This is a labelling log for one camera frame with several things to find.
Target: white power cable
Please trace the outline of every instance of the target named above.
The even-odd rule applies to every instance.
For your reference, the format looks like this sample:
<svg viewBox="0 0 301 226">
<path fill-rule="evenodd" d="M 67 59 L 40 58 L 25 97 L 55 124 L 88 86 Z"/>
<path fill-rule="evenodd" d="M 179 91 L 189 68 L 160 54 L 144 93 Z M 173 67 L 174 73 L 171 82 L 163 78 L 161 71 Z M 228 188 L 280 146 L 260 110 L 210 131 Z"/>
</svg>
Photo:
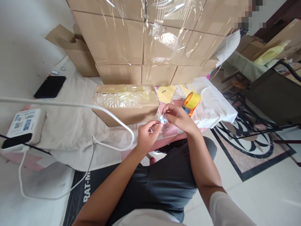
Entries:
<svg viewBox="0 0 301 226">
<path fill-rule="evenodd" d="M 23 154 L 23 158 L 22 161 L 20 163 L 19 169 L 18 169 L 18 177 L 19 177 L 19 183 L 20 183 L 20 190 L 21 190 L 21 195 L 24 198 L 32 198 L 32 199 L 43 199 L 43 200 L 58 200 L 61 199 L 62 197 L 66 196 L 67 194 L 69 194 L 77 185 L 79 185 L 84 178 L 87 176 L 89 170 L 90 170 L 90 166 L 92 163 L 92 159 L 93 159 L 93 155 L 94 155 L 94 145 L 93 145 L 93 140 L 95 140 L 95 142 L 97 142 L 98 144 L 101 144 L 103 146 L 118 150 L 118 151 L 125 151 L 128 150 L 134 142 L 134 133 L 133 131 L 126 126 L 122 121 L 120 121 L 114 114 L 112 114 L 111 112 L 109 112 L 107 109 L 104 109 L 102 107 L 99 106 L 95 106 L 95 105 L 87 105 L 87 104 L 74 104 L 74 103 L 64 103 L 64 102 L 54 102 L 54 101 L 40 101 L 40 100 L 30 100 L 30 99 L 20 99 L 20 98 L 10 98 L 10 97 L 0 97 L 0 102 L 7 102 L 7 103 L 25 103 L 25 104 L 35 104 L 35 105 L 52 105 L 52 106 L 67 106 L 67 107 L 85 107 L 85 108 L 95 108 L 95 109 L 99 109 L 101 111 L 104 111 L 105 113 L 107 113 L 108 115 L 110 115 L 113 119 L 115 119 L 120 125 L 122 125 L 124 128 L 126 128 L 132 135 L 132 140 L 131 140 L 131 144 L 124 148 L 124 149 L 120 149 L 120 148 L 116 148 L 113 147 L 111 145 L 105 144 L 105 143 L 101 143 L 99 142 L 95 136 L 93 134 L 91 134 L 91 143 L 92 143 L 92 155 L 91 155 L 91 159 L 90 159 L 90 163 L 88 166 L 88 169 L 85 173 L 85 175 L 83 176 L 83 178 L 76 184 L 74 185 L 67 193 L 65 193 L 64 195 L 58 197 L 58 198 L 45 198 L 45 197 L 36 197 L 36 196 L 28 196 L 24 193 L 23 190 L 23 181 L 22 181 L 22 167 L 25 161 L 25 157 L 26 154 L 29 150 L 29 147 L 25 146 L 23 147 L 22 151 L 24 152 Z"/>
<path fill-rule="evenodd" d="M 232 31 L 231 31 L 229 37 L 227 38 L 227 42 L 226 42 L 226 50 L 225 50 L 225 54 L 224 54 L 224 57 L 223 57 L 223 62 L 225 61 L 225 55 L 226 55 L 227 48 L 228 48 L 228 40 L 229 40 L 229 38 L 230 38 L 230 36 L 231 36 L 233 30 L 234 30 L 234 28 L 232 28 Z M 215 75 L 212 77 L 212 79 L 217 75 L 217 73 L 219 72 L 219 70 L 222 68 L 223 62 L 220 64 L 218 71 L 215 73 Z"/>
</svg>

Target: small blue item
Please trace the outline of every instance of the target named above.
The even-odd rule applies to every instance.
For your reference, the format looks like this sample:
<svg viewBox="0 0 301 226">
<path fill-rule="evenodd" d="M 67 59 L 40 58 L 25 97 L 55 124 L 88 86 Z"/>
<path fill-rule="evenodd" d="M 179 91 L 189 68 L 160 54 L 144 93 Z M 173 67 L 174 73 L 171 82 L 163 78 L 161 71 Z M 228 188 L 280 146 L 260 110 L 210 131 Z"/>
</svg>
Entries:
<svg viewBox="0 0 301 226">
<path fill-rule="evenodd" d="M 184 108 L 183 106 L 182 106 L 182 108 L 184 109 L 184 111 L 185 111 L 187 114 L 189 114 L 189 113 L 190 113 L 190 110 L 189 110 L 189 109 L 187 109 L 187 108 Z"/>
<path fill-rule="evenodd" d="M 167 122 L 167 119 L 164 117 L 165 114 L 160 116 L 160 122 L 164 125 Z"/>
</svg>

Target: person's right hand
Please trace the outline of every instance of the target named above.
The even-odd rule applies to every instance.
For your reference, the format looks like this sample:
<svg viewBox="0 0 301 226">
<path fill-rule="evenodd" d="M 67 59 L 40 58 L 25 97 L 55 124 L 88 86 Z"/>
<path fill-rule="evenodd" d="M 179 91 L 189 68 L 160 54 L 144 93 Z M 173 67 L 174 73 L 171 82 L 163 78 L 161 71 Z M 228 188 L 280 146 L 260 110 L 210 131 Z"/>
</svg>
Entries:
<svg viewBox="0 0 301 226">
<path fill-rule="evenodd" d="M 186 133 L 192 133 L 195 130 L 198 130 L 197 125 L 181 106 L 167 104 L 163 108 L 162 114 L 165 114 L 164 117 L 169 123 L 174 124 Z"/>
</svg>

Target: yellow tape roll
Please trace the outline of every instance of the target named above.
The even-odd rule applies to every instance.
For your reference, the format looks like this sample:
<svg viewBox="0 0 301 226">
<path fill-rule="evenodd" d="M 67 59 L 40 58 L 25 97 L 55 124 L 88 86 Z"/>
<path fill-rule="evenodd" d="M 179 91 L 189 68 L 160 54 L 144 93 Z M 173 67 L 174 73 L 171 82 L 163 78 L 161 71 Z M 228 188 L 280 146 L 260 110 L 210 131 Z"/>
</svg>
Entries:
<svg viewBox="0 0 301 226">
<path fill-rule="evenodd" d="M 196 92 L 191 92 L 185 99 L 183 107 L 189 110 L 196 108 L 201 101 L 201 95 Z"/>
</svg>

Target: yellow bottle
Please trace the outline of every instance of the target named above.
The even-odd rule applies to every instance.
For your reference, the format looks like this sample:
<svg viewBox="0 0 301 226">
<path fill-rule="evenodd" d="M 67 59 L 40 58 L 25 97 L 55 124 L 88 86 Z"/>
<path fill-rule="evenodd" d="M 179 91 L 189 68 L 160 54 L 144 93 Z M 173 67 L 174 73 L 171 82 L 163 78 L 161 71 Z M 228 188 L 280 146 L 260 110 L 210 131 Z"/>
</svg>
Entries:
<svg viewBox="0 0 301 226">
<path fill-rule="evenodd" d="M 262 66 L 267 64 L 272 59 L 277 57 L 290 42 L 291 42 L 290 40 L 286 40 L 284 43 L 275 46 L 273 48 L 270 48 L 264 54 L 262 54 L 257 60 L 255 60 L 254 63 Z"/>
</svg>

